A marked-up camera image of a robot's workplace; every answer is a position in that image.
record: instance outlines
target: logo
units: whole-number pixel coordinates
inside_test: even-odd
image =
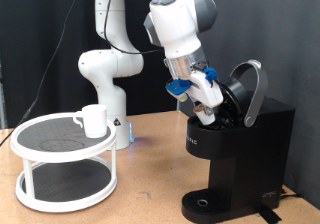
[[[114,124],[115,126],[121,126],[121,123],[120,123],[120,121],[118,120],[118,118],[116,118],[116,119],[114,120],[113,124]]]
[[[276,191],[273,191],[273,192],[268,192],[268,193],[263,193],[262,194],[262,197],[271,197],[273,195],[277,194]]]
[[[190,138],[188,135],[187,135],[187,141],[189,141],[189,142],[191,142],[192,144],[195,144],[195,145],[198,144],[198,141],[197,141],[197,140],[193,140],[193,139]]]

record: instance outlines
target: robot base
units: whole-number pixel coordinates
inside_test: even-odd
[[[117,130],[116,149],[121,150],[128,147],[130,143],[133,142],[133,137],[131,132],[131,122],[127,121],[126,114],[108,115],[108,120],[115,125]]]

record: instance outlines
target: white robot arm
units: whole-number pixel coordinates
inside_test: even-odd
[[[104,38],[104,24],[109,0],[95,0],[96,30]],[[196,70],[195,64],[206,63],[206,58],[197,38],[197,33],[209,30],[216,17],[213,0],[158,0],[150,4],[151,12],[145,26],[151,43],[163,46],[166,63],[174,80],[189,82],[190,87],[175,95],[180,98],[187,93],[194,103],[201,103],[195,109],[203,124],[211,124],[215,117],[211,108],[222,102],[219,86],[209,83],[203,70]],[[138,53],[127,36],[125,26],[124,0],[111,0],[106,26],[108,40],[126,52]],[[79,59],[81,74],[96,88],[98,101],[108,107],[108,119],[119,121],[117,127],[117,149],[130,144],[130,127],[126,120],[125,92],[113,84],[115,77],[138,74],[143,68],[141,55],[130,55],[113,47],[110,50],[89,51]]]

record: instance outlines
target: rack leg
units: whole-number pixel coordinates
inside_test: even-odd
[[[24,165],[24,178],[26,182],[26,192],[29,197],[34,198],[32,162],[27,159],[23,159],[23,165]]]
[[[111,178],[115,179],[117,178],[116,174],[116,143],[112,146],[112,173],[111,173]]]

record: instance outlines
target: white mug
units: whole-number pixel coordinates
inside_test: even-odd
[[[73,121],[82,126],[77,117],[83,118],[83,125],[86,137],[100,138],[107,134],[107,107],[100,104],[85,106],[82,111],[77,111]]]

